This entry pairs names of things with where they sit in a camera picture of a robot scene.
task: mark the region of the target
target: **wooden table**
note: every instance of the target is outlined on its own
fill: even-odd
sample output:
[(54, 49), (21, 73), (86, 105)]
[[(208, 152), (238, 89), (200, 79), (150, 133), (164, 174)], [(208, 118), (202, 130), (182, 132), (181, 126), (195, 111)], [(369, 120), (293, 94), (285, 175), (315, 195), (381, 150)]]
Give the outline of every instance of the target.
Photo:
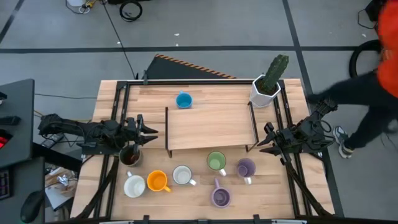
[[(116, 80), (102, 81), (94, 111), (93, 121), (110, 119), (116, 89)], [(299, 79), (285, 80), (287, 97), (294, 123), (308, 116), (303, 88)], [(144, 161), (141, 167), (130, 168), (119, 165), (116, 190), (113, 203), (113, 220), (142, 220), (150, 215), (151, 220), (181, 219), (252, 219), (253, 214), (260, 218), (293, 218), (293, 209), (289, 194), (289, 185), (285, 167), (279, 157), (259, 152), (254, 148), (246, 153), (243, 146), (217, 147), (206, 149), (178, 150), (169, 158), (165, 150), (165, 107), (177, 109), (175, 97), (180, 90), (193, 96), (193, 108), (217, 108), (223, 105), (246, 105), (250, 94), (250, 85), (176, 85), (176, 86), (133, 86), (130, 89), (127, 117), (136, 117), (142, 113), (145, 124), (159, 131), (159, 138), (142, 147)], [(280, 108), (286, 126), (282, 98), (279, 95)], [(119, 100), (116, 120), (120, 120), (123, 98)], [(265, 138), (262, 130), (266, 122), (277, 127), (274, 105), (254, 109), (260, 141)], [(224, 168), (227, 176), (221, 177), (217, 172), (207, 168), (206, 157), (214, 150), (221, 151), (227, 158)], [(236, 164), (239, 159), (251, 158), (257, 166), (252, 185), (244, 184), (236, 175)], [(333, 213), (333, 206), (326, 182), (323, 164), (316, 158), (301, 154), (303, 171), (308, 188), (324, 206)], [(95, 156), (81, 168), (80, 179), (73, 203), (71, 217), (78, 215), (90, 201), (100, 179), (103, 156)], [(185, 164), (193, 172), (197, 186), (179, 186), (172, 180), (172, 171), (178, 165)], [(139, 198), (129, 198), (123, 192), (127, 179), (126, 172), (146, 178), (153, 170), (164, 171), (169, 178), (171, 193), (151, 192), (146, 189)], [(210, 202), (210, 193), (215, 188), (214, 178), (232, 194), (231, 205), (220, 209)], [(304, 214), (303, 200), (298, 195), (300, 211)], [(104, 215), (108, 193), (104, 193), (101, 215)]]

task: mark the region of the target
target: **mug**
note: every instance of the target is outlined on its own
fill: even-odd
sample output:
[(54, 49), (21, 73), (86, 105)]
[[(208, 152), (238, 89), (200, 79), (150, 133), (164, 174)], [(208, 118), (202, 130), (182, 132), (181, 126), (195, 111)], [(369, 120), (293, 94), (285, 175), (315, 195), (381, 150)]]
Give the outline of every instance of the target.
[(179, 165), (173, 171), (173, 180), (177, 184), (184, 185), (190, 183), (196, 185), (197, 182), (192, 180), (192, 171), (185, 165)]
[(179, 109), (191, 108), (192, 101), (193, 101), (192, 96), (189, 95), (188, 93), (184, 93), (182, 90), (180, 90), (180, 94), (178, 94), (177, 98), (175, 99), (175, 102)]
[(138, 145), (134, 144), (129, 147), (125, 147), (119, 152), (119, 160), (122, 164), (128, 167), (140, 166), (143, 160), (142, 150), (138, 149)]
[(216, 189), (211, 193), (211, 202), (218, 208), (225, 208), (231, 203), (231, 194), (223, 187), (220, 187), (215, 178)]
[(136, 198), (142, 195), (145, 191), (145, 180), (141, 176), (132, 175), (127, 171), (129, 178), (124, 183), (124, 193), (131, 198)]
[(207, 165), (210, 169), (220, 172), (222, 176), (226, 176), (226, 172), (224, 170), (226, 158), (221, 152), (211, 152), (207, 156)]
[(153, 191), (166, 190), (171, 192), (171, 189), (167, 186), (167, 176), (161, 170), (152, 171), (147, 178), (148, 188)]
[(238, 161), (236, 168), (238, 176), (243, 177), (244, 182), (251, 185), (251, 176), (256, 172), (256, 165), (253, 160), (245, 158)]

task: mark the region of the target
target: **concrete floor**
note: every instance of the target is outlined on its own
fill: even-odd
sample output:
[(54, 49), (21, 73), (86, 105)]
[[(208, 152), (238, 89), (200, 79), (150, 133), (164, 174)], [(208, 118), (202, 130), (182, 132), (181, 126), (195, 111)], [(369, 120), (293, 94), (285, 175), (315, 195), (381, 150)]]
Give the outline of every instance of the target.
[[(334, 47), (377, 38), (373, 30), (356, 23), (357, 12), (368, 2), (152, 0), (141, 3), (144, 13), (133, 23), (120, 18), (117, 6), (106, 5), (119, 40), (98, 3), (88, 14), (78, 15), (65, 7), (64, 0), (0, 1), (0, 84), (34, 78), (37, 93), (95, 97), (101, 80), (133, 78), (121, 41), (134, 72), (140, 74), (156, 53), (162, 53), (238, 78), (255, 78), (277, 54), (287, 54), (290, 63), (284, 77), (301, 78), (307, 93), (316, 92), (349, 77), (352, 52)], [(14, 20), (7, 29), (11, 15)], [(370, 24), (366, 15), (362, 18)], [(188, 48), (179, 50), (176, 44)], [(301, 51), (300, 46), (327, 46), (324, 50), (329, 51)], [(358, 60), (360, 72), (376, 66), (377, 55), (372, 52)], [(36, 110), (70, 119), (90, 119), (94, 106), (94, 99), (78, 104), (76, 100), (35, 97)], [(340, 106), (325, 119), (352, 133), (366, 110)], [(391, 137), (397, 144), (398, 137)], [(42, 140), (35, 130), (34, 141)], [(350, 160), (338, 155), (336, 145), (329, 148), (346, 217), (398, 220), (398, 151), (385, 136), (383, 140), (386, 146), (377, 138)], [(70, 149), (67, 144), (56, 146), (60, 152), (75, 149), (78, 147)]]

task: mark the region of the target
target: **caution tape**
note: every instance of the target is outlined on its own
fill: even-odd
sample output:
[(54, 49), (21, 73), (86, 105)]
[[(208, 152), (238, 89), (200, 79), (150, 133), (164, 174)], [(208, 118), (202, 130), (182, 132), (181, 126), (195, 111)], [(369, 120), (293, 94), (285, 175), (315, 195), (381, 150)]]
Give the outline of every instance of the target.
[(236, 78), (236, 77), (234, 77), (232, 75), (228, 75), (228, 74), (225, 74), (225, 73), (222, 73), (222, 72), (217, 72), (217, 71), (214, 71), (212, 69), (205, 68), (205, 67), (202, 67), (200, 65), (195, 65), (195, 64), (192, 64), (192, 63), (189, 63), (189, 62), (184, 62), (183, 60), (179, 60), (179, 59), (175, 59), (175, 58), (172, 58), (172, 57), (168, 57), (166, 55), (157, 54), (157, 55), (155, 55), (155, 57), (166, 59), (166, 60), (169, 60), (171, 62), (179, 63), (181, 65), (185, 65), (185, 66), (188, 66), (188, 67), (191, 67), (191, 68), (199, 69), (199, 70), (202, 70), (204, 72), (212, 73), (212, 74), (218, 75), (220, 77)]

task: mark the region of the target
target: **wheel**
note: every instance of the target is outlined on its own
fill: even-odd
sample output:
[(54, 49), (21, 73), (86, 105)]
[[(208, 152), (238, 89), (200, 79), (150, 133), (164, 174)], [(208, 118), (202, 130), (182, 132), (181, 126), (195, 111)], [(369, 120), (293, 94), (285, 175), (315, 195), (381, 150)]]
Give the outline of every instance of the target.
[(380, 40), (370, 40), (361, 45), (359, 45), (353, 52), (351, 58), (349, 59), (348, 71), (351, 78), (358, 77), (358, 73), (356, 72), (356, 61), (360, 55), (360, 53), (364, 50), (375, 50), (378, 53), (381, 52), (381, 43)]

